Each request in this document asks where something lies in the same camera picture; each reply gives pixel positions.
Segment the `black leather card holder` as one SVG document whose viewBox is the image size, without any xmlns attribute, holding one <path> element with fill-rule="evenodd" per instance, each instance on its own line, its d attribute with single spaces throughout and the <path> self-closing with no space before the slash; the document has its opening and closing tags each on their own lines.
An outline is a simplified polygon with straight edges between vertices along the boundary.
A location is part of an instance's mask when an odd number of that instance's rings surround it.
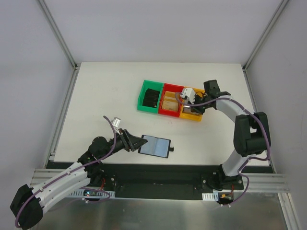
<svg viewBox="0 0 307 230">
<path fill-rule="evenodd" d="M 142 138 L 147 140 L 147 143 L 139 148 L 139 154 L 168 158 L 169 153 L 174 151 L 174 147 L 171 147 L 170 139 L 157 138 L 148 135 L 142 135 Z"/>
</svg>

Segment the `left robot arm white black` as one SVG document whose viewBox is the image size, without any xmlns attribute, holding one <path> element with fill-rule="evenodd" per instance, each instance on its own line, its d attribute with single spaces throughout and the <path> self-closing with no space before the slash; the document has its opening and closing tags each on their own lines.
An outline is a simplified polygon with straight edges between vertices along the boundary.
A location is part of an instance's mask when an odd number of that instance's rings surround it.
<svg viewBox="0 0 307 230">
<path fill-rule="evenodd" d="M 125 129 L 114 132 L 114 138 L 96 137 L 88 150 L 60 174 L 38 185 L 22 185 L 17 190 L 10 210 L 15 216 L 15 226 L 27 230 L 36 225 L 56 203 L 83 186 L 97 186 L 101 182 L 102 160 L 125 150 L 136 151 L 147 140 L 130 134 Z"/>
</svg>

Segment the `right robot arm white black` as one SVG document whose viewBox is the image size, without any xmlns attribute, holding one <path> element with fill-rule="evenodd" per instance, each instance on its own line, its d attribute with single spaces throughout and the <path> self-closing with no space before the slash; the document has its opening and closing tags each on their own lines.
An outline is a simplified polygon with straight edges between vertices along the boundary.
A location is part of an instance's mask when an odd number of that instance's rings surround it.
<svg viewBox="0 0 307 230">
<path fill-rule="evenodd" d="M 227 189 L 240 178 L 240 172 L 249 160 L 267 161 L 270 155 L 259 158 L 264 151 L 270 151 L 271 138 L 267 115 L 264 112 L 252 113 L 234 100 L 229 92 L 221 91 L 216 80 L 204 82 L 203 96 L 195 96 L 194 110 L 204 113 L 214 108 L 224 113 L 234 124 L 234 151 L 219 166 L 217 172 L 206 180 L 214 190 Z"/>
</svg>

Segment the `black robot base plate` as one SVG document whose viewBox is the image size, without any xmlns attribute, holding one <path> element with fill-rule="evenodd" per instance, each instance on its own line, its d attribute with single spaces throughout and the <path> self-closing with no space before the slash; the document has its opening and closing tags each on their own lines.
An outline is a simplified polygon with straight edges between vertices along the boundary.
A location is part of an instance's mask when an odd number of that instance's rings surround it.
<svg viewBox="0 0 307 230">
<path fill-rule="evenodd" d="M 228 196 L 236 191 L 246 193 L 250 187 L 247 173 L 257 172 L 255 167 L 248 167 L 235 183 L 218 191 L 206 184 L 218 168 L 218 165 L 102 163 L 98 177 L 86 186 L 102 185 L 105 191 L 114 191 L 116 198 L 201 200 L 202 193 L 217 191 Z"/>
</svg>

